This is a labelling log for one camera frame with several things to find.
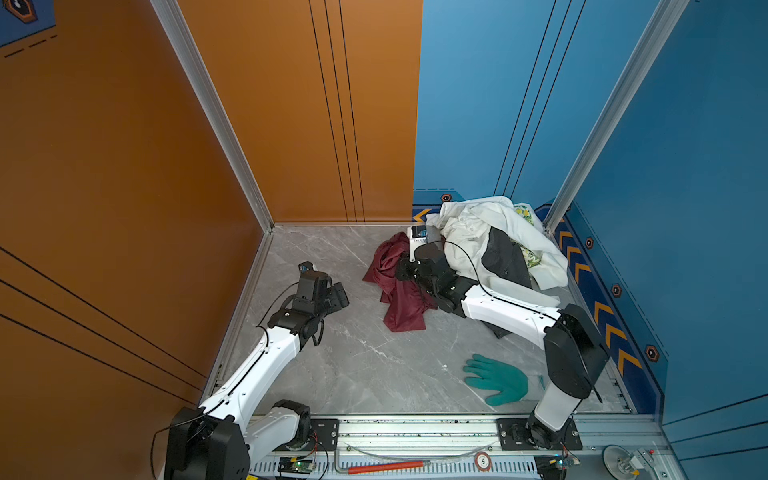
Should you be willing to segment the maroon shirt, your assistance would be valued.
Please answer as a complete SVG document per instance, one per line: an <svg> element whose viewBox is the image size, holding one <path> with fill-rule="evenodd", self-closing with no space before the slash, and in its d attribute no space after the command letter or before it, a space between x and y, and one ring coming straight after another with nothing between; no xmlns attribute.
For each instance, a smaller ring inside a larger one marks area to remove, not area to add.
<svg viewBox="0 0 768 480"><path fill-rule="evenodd" d="M391 332L423 331L424 314L436 304L410 277L397 276L402 260L409 260L409 238L398 232L377 247L363 281L381 289L380 301L389 305L383 322Z"/></svg>

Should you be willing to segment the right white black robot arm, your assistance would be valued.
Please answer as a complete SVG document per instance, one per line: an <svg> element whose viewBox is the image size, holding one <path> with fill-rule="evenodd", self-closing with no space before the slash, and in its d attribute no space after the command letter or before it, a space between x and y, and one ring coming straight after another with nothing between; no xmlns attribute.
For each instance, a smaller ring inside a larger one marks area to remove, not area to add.
<svg viewBox="0 0 768 480"><path fill-rule="evenodd" d="M565 447L576 432L573 414L597 393L610 358L589 314L575 304L544 307L489 290L478 278L457 274L438 241L403 255L396 277L414 283L439 309L493 325L544 351L549 384L525 422L522 441L540 450Z"/></svg>

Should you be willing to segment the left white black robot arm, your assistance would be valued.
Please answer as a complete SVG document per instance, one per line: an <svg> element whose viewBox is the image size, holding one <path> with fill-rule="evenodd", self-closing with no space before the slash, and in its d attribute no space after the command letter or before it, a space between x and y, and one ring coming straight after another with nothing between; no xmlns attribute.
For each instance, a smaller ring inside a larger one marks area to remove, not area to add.
<svg viewBox="0 0 768 480"><path fill-rule="evenodd" d="M166 457L156 479L245 479L254 463L282 446L303 446L311 410L281 400L258 421L258 405L285 367L308 343L319 345L327 316L349 304L340 282L312 263L299 266L295 294L262 325L256 349L198 407L182 408L164 431Z"/></svg>

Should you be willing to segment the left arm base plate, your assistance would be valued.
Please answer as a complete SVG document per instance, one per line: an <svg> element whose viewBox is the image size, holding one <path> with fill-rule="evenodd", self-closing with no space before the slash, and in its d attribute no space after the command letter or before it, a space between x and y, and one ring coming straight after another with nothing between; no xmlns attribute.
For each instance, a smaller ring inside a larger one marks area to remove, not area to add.
<svg viewBox="0 0 768 480"><path fill-rule="evenodd" d="M309 452L319 442L321 452L333 453L337 450L340 421L338 418L316 418L310 420L308 435L304 439L292 440L281 445L278 451Z"/></svg>

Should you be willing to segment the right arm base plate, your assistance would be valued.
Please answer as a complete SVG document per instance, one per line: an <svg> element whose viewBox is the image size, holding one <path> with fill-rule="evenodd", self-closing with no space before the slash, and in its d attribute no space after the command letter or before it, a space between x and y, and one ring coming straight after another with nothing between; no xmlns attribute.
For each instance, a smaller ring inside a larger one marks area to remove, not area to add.
<svg viewBox="0 0 768 480"><path fill-rule="evenodd" d="M496 420L497 433L503 451L583 449L575 421L569 418L560 430L554 431L535 418L503 417Z"/></svg>

